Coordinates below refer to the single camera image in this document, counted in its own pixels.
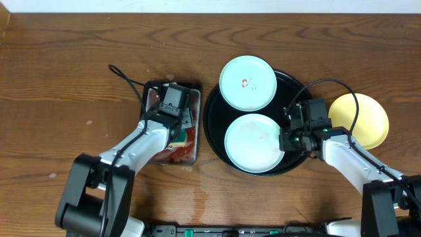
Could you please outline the green and yellow sponge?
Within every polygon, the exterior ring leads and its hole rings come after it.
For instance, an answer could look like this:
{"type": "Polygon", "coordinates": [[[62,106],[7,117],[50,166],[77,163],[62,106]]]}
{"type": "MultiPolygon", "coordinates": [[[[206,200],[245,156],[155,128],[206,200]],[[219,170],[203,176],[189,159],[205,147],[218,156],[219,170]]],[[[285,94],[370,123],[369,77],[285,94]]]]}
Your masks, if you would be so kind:
{"type": "Polygon", "coordinates": [[[187,132],[182,128],[176,138],[170,142],[171,147],[183,147],[187,142],[187,132]]]}

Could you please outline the mint plate with zigzag stain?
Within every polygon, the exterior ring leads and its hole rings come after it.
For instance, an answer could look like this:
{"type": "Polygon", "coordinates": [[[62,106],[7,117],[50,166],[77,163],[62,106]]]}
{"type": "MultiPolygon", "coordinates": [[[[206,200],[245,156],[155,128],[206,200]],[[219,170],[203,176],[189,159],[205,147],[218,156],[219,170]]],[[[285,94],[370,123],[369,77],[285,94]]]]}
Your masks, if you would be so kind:
{"type": "Polygon", "coordinates": [[[285,156],[280,150],[280,126],[268,116],[243,115],[229,125],[224,147],[229,160],[241,171],[260,174],[279,165],[285,156]]]}

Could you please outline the yellow plate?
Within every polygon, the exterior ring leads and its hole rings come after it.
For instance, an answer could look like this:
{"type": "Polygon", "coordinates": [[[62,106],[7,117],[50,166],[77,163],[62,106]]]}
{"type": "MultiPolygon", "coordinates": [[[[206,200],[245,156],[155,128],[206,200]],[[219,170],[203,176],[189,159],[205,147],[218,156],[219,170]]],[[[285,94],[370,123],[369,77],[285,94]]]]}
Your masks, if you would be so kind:
{"type": "MultiPolygon", "coordinates": [[[[384,108],[373,98],[356,93],[359,115],[352,132],[364,149],[379,146],[389,132],[389,119],[384,108]]],[[[328,117],[332,126],[350,129],[356,113],[355,98],[348,93],[337,98],[330,106],[328,117]]]]}

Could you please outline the mint plate with loop stain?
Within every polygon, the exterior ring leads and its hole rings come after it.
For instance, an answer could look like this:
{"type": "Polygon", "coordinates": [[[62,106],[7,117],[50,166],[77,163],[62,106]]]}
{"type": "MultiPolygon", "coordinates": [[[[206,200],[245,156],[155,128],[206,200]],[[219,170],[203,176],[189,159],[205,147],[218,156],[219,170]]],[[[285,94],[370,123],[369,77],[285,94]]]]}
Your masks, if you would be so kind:
{"type": "Polygon", "coordinates": [[[277,90],[277,78],[263,59],[243,55],[229,61],[220,73],[219,89],[233,108],[251,112],[267,106],[277,90]]]}

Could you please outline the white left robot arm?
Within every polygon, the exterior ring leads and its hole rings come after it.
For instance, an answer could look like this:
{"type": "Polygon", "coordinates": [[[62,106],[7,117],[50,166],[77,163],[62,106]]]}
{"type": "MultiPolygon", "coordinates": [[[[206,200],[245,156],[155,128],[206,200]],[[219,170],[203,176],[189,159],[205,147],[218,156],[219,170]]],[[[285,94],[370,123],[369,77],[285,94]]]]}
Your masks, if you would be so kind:
{"type": "Polygon", "coordinates": [[[194,126],[189,105],[154,104],[119,144],[73,162],[55,216],[57,227],[81,236],[142,236],[145,223],[129,215],[136,174],[194,126]]]}

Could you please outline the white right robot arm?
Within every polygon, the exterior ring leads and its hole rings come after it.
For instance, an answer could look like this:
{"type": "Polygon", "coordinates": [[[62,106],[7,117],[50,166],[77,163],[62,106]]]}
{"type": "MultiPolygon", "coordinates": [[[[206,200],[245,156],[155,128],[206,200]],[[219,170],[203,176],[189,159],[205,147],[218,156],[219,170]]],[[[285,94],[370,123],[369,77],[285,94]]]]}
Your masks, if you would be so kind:
{"type": "Polygon", "coordinates": [[[365,150],[344,127],[333,127],[324,101],[284,109],[289,125],[280,129],[281,151],[316,158],[337,169],[362,195],[360,221],[326,224],[332,236],[419,236],[420,176],[406,176],[365,150]]]}

